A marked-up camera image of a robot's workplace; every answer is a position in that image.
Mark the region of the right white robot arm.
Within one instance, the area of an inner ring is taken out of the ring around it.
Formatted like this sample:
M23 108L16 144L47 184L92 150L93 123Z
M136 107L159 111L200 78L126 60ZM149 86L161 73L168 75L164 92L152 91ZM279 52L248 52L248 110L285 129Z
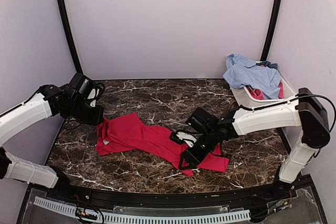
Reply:
M252 108L240 105L219 118L196 108L186 124L200 136L182 152L178 168L196 168L223 141L268 129L299 127L301 135L278 168L274 182L254 193L262 199L278 200L291 190L301 170L330 142L335 122L329 122L320 99L330 101L325 96L311 93L308 88L300 88L296 95L283 101Z

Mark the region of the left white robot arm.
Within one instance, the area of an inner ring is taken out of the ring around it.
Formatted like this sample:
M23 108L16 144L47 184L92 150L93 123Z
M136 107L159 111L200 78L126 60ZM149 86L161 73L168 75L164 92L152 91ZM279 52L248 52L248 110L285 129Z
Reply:
M29 99L1 114L1 144L30 126L55 115L73 117L81 124L97 126L103 122L104 108L96 104L90 92L80 93L69 85L41 86ZM1 147L1 178L53 188L63 201L74 197L67 176L57 168L19 158Z

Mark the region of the red t-shirt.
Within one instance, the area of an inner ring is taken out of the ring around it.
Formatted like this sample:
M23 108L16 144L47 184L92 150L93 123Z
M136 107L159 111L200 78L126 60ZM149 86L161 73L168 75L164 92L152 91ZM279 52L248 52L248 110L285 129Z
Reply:
M97 131L96 152L99 155L142 150L170 162L176 169L181 154L196 143L191 133L178 130L177 139L182 141L182 144L178 144L170 139L171 130L156 125L147 126L135 113L113 120L104 118Z

